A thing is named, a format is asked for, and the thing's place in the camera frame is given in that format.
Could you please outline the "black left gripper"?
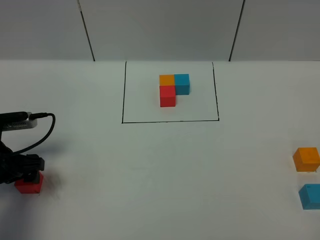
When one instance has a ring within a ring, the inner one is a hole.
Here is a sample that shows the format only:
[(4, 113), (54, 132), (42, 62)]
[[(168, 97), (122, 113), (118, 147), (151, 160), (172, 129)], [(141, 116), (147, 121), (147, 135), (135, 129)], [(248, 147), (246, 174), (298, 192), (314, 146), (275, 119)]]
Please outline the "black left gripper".
[(0, 183), (10, 184), (18, 180), (37, 183), (38, 172), (45, 169), (45, 161), (37, 154), (11, 155), (13, 151), (0, 142)]

